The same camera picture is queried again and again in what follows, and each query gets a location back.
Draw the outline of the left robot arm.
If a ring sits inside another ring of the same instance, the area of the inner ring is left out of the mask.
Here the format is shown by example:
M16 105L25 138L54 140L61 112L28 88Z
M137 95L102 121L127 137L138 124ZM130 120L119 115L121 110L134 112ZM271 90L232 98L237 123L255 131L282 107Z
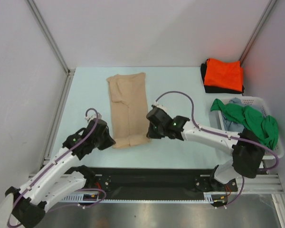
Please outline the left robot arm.
M70 193L96 187L95 173L80 162L94 149L102 151L114 144L107 122L90 119L86 128L67 137L56 156L34 177L19 188L10 187L5 192L14 197L12 216L20 225L33 228Z

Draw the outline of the beige t shirt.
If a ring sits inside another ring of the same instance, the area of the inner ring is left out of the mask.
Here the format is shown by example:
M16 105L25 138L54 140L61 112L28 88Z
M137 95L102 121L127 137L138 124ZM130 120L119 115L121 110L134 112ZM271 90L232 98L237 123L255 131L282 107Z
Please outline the beige t shirt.
M115 75L106 79L109 87L111 120L115 149L129 148L151 140L146 136L148 104L144 72Z

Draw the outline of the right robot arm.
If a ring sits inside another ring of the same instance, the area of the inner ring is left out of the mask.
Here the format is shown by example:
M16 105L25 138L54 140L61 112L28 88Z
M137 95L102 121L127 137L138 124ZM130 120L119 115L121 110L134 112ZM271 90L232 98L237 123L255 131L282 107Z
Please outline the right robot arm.
M168 137L198 142L230 156L227 162L217 165L212 170L209 177L212 190L222 190L227 183L239 176L250 179L257 176L265 152L251 131L237 133L205 127L187 117L171 118L163 109L156 106L153 106L146 118L149 121L147 137L150 139Z

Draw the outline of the white plastic laundry basket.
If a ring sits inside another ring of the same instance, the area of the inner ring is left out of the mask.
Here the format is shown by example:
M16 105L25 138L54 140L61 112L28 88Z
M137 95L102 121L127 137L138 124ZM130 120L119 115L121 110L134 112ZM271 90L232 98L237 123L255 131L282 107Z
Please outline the white plastic laundry basket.
M252 96L216 98L210 110L218 111L223 130L241 133L248 129L258 137L262 145L271 149L279 158L284 155L277 120L270 114L263 99Z

